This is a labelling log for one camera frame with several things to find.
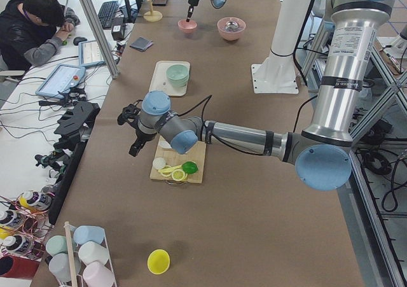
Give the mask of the white spoon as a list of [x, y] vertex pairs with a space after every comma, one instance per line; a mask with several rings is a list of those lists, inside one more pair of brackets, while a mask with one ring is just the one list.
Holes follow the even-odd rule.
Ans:
[[163, 149], [171, 149], [171, 145], [165, 140], [160, 140], [158, 143]]

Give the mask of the large pink bowl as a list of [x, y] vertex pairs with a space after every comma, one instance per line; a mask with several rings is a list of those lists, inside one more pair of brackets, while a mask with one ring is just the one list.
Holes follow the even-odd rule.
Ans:
[[227, 41], [238, 40], [246, 28], [245, 22], [237, 17], [224, 17], [217, 21], [219, 35]]

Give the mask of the wooden cutting board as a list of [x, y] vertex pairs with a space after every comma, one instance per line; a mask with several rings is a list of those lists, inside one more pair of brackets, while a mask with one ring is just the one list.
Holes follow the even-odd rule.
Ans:
[[205, 152], [206, 145], [197, 142], [189, 151], [180, 155], [160, 136], [149, 177], [169, 185], [200, 184], [204, 174]]

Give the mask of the lemon slice upper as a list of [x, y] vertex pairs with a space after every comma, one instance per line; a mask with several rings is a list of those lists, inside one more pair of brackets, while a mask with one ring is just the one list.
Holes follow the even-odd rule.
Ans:
[[164, 166], [158, 171], [163, 177], [169, 178], [172, 175], [172, 167], [170, 165]]

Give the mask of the green lime toy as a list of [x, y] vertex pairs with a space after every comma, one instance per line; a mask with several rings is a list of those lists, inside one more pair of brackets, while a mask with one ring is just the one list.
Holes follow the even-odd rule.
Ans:
[[187, 174], [194, 174], [198, 172], [198, 166], [195, 162], [187, 161], [182, 164], [182, 170]]

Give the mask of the grey folded cloth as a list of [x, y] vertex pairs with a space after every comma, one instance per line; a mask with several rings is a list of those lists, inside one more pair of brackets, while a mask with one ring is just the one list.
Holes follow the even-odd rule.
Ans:
[[152, 45], [152, 40], [146, 39], [144, 37], [138, 37], [133, 43], [130, 44], [130, 47], [140, 52], [144, 52]]

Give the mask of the white tray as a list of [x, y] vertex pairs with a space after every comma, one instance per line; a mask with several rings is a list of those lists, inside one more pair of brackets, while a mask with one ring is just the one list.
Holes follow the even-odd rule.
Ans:
[[190, 70], [190, 63], [186, 61], [171, 61], [161, 60], [156, 63], [155, 70], [152, 75], [149, 91], [160, 90], [165, 92], [170, 97], [182, 97], [187, 92], [188, 84], [183, 87], [173, 87], [168, 81], [166, 76], [167, 69], [172, 65], [184, 65]]

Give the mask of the black keyboard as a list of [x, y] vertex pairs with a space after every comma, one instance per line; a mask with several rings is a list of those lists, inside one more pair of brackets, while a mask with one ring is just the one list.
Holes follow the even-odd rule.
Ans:
[[106, 1], [102, 3], [97, 16], [103, 29], [111, 28], [113, 18], [115, 17], [118, 8], [118, 1]]

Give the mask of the teach pendant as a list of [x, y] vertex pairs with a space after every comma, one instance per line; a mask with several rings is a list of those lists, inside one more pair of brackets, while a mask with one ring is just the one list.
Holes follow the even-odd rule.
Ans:
[[105, 64], [98, 43], [93, 41], [82, 41], [78, 43], [79, 65], [85, 68]]
[[43, 97], [61, 99], [64, 93], [77, 87], [85, 76], [86, 69], [83, 66], [71, 66], [59, 64], [45, 79], [35, 94]]

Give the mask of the teach pendant far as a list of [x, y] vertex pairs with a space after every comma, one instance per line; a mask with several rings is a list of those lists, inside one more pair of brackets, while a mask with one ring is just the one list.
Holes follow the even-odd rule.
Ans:
[[85, 68], [105, 64], [98, 43], [93, 41], [82, 41], [78, 43], [79, 65]]

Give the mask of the blue cup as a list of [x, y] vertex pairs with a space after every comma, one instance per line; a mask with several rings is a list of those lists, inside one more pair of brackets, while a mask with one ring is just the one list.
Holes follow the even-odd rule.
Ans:
[[74, 242], [78, 245], [84, 245], [88, 241], [102, 244], [105, 237], [105, 230], [102, 227], [82, 225], [75, 229], [73, 234]]

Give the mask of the yellow paint bottle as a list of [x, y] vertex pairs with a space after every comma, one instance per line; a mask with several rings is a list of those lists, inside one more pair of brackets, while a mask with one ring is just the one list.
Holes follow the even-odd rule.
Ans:
[[52, 205], [52, 197], [42, 192], [24, 192], [19, 200], [21, 205], [37, 212], [47, 211]]

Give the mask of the white cup rack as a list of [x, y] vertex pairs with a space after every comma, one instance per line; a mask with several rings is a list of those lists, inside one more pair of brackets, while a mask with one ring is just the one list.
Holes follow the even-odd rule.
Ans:
[[[69, 255], [69, 268], [70, 268], [70, 273], [71, 273], [71, 281], [65, 283], [59, 281], [57, 278], [57, 282], [59, 286], [87, 286], [85, 280], [83, 279], [83, 271], [87, 265], [85, 265], [78, 256], [78, 251], [79, 248], [82, 246], [76, 244], [73, 239], [73, 234], [75, 229], [77, 228], [74, 225], [70, 224], [68, 221], [64, 223], [64, 231], [65, 231], [65, 236], [67, 239], [67, 249], [68, 249], [68, 255]], [[113, 261], [111, 258], [111, 254], [109, 251], [109, 246], [107, 243], [107, 236], [105, 232], [105, 237], [104, 240], [101, 244], [105, 248], [107, 248], [109, 252], [109, 260], [108, 262], [104, 265], [107, 267], [113, 274], [114, 274], [114, 284], [113, 286], [118, 286], [118, 282], [114, 273], [114, 268], [113, 268]]]

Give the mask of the seated person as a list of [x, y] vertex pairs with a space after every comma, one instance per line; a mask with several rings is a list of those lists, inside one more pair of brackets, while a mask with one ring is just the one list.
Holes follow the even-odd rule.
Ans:
[[58, 0], [10, 0], [1, 12], [1, 58], [8, 71], [47, 63], [80, 24]]

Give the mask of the aluminium post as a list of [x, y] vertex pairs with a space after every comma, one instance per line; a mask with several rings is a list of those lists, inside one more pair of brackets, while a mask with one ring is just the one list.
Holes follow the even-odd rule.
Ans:
[[91, 31], [93, 32], [95, 40], [99, 46], [99, 49], [104, 58], [104, 61], [109, 70], [109, 73], [110, 73], [112, 79], [115, 80], [115, 79], [117, 79], [117, 77], [119, 75], [119, 70], [118, 70], [116, 62], [113, 58], [112, 51], [109, 47], [107, 38], [106, 38], [104, 31], [102, 29], [102, 26], [99, 22], [97, 12], [94, 8], [93, 2], [92, 2], [92, 0], [79, 0], [79, 2], [85, 13], [86, 19], [91, 28]]

